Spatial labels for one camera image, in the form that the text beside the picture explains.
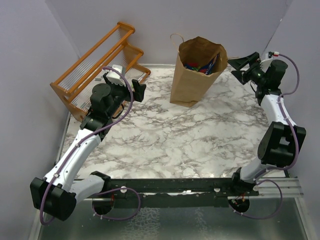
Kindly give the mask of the brown paper bag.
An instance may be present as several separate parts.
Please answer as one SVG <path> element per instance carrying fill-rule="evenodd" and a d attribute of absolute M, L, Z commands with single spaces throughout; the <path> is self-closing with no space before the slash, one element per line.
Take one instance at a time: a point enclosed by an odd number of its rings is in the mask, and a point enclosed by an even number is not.
<path fill-rule="evenodd" d="M 182 40 L 176 46 L 177 58 L 170 93 L 170 103 L 192 107 L 201 101 L 205 93 L 228 66 L 227 51 L 223 45 L 197 36 Z M 186 69 L 184 64 L 197 63 L 201 68 L 219 54 L 211 74 Z"/>

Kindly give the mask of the dark blue chilli snack bag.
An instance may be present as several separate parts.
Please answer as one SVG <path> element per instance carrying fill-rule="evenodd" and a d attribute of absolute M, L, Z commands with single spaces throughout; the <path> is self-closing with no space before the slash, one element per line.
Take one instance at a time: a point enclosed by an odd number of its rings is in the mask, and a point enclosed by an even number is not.
<path fill-rule="evenodd" d="M 206 65 L 202 66 L 199 68 L 199 72 L 203 73 L 205 75 L 210 75 L 213 71 L 213 68 L 215 66 L 215 63 L 217 61 L 217 59 L 219 58 L 220 54 L 218 53 L 215 57 L 213 57 L 209 63 L 207 63 Z"/>

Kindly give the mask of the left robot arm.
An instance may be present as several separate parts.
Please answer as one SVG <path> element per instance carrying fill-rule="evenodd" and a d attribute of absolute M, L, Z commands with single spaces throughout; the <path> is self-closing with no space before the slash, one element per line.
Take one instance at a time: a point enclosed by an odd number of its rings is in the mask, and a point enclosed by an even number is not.
<path fill-rule="evenodd" d="M 106 197 L 114 192 L 111 178 L 101 172 L 92 172 L 84 180 L 75 182 L 80 168 L 91 152 L 103 141 L 110 128 L 124 116 L 115 119 L 117 109 L 124 101 L 142 102 L 146 85 L 132 80 L 133 87 L 117 85 L 104 79 L 92 89 L 90 108 L 69 149 L 59 162 L 43 177 L 30 183 L 32 202 L 40 211 L 40 222 L 47 225 L 44 214 L 65 221 L 76 205 L 90 196 Z"/>

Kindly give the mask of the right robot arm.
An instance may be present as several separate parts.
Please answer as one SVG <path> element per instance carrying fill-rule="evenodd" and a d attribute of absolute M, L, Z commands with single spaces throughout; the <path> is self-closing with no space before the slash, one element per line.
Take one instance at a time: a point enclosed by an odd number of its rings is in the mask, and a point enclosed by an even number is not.
<path fill-rule="evenodd" d="M 234 69 L 232 75 L 242 85 L 249 82 L 255 85 L 255 98 L 269 123 L 258 145 L 256 158 L 232 175 L 229 189 L 236 196 L 253 190 L 257 181 L 269 171 L 292 168 L 307 135 L 306 129 L 298 126 L 286 110 L 285 94 L 280 90 L 280 84 L 288 64 L 278 56 L 278 52 L 269 52 L 261 60 L 260 54 L 254 52 L 246 57 L 228 60 Z"/>

